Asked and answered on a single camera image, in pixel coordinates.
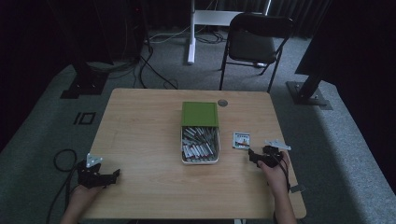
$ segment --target stand base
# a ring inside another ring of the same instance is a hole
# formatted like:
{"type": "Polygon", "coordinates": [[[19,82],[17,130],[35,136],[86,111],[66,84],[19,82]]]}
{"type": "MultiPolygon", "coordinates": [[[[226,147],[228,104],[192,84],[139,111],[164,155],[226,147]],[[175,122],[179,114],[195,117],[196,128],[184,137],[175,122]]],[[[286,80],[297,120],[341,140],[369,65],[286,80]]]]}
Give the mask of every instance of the stand base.
{"type": "Polygon", "coordinates": [[[80,95],[100,95],[103,87],[106,84],[108,73],[94,73],[94,78],[89,84],[81,85],[81,78],[79,75],[75,77],[69,90],[64,91],[61,99],[77,99],[80,95]]]}
{"type": "Polygon", "coordinates": [[[328,100],[323,99],[323,96],[319,89],[316,89],[314,94],[308,99],[300,97],[300,88],[304,85],[303,82],[288,81],[286,85],[289,88],[289,92],[293,101],[297,105],[318,105],[322,110],[332,110],[332,105],[328,100]]]}

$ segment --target wooden table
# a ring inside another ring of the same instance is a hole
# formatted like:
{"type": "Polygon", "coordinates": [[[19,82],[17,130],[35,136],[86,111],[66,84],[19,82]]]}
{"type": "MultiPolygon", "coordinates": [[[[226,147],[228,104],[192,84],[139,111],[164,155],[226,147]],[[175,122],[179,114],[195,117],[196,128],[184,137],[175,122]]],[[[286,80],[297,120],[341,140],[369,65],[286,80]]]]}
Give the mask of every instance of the wooden table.
{"type": "MultiPolygon", "coordinates": [[[[265,177],[246,150],[232,148],[233,132],[250,133],[256,152],[264,140],[284,141],[268,93],[115,89],[91,154],[104,158],[101,174],[120,168],[120,177],[85,218],[272,218],[274,200],[265,177]],[[184,165],[182,102],[218,100],[228,102],[218,105],[219,162],[184,165]]],[[[292,166],[290,183],[297,185],[292,166]]],[[[290,199],[295,215],[304,217],[301,193],[290,199]]]]}

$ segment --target small sticker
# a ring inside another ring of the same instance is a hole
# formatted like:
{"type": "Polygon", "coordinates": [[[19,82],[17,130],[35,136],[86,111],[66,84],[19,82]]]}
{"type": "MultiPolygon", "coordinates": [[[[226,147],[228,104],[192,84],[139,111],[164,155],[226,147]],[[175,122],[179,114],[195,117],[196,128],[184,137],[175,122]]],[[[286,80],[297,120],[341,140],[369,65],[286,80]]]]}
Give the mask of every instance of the small sticker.
{"type": "Polygon", "coordinates": [[[233,133],[233,147],[238,149],[250,148],[249,133],[233,133]]]}

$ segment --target green box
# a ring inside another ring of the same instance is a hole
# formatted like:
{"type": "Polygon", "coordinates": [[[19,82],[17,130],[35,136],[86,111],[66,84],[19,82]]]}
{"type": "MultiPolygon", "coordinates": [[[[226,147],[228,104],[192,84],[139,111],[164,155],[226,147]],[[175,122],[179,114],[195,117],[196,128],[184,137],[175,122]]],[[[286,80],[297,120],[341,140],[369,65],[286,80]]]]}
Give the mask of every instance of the green box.
{"type": "Polygon", "coordinates": [[[216,103],[183,102],[180,148],[185,164],[214,164],[219,160],[216,103]]]}

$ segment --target chair seat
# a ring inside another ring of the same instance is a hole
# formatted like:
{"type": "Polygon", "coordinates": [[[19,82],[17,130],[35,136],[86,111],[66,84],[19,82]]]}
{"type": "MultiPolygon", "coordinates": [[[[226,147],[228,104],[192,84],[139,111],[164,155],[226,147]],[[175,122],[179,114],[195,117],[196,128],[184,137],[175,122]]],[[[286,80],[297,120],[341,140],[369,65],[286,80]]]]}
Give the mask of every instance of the chair seat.
{"type": "Polygon", "coordinates": [[[274,40],[272,37],[248,32],[235,32],[230,43],[229,56],[237,61],[273,63],[276,60],[274,40]]]}

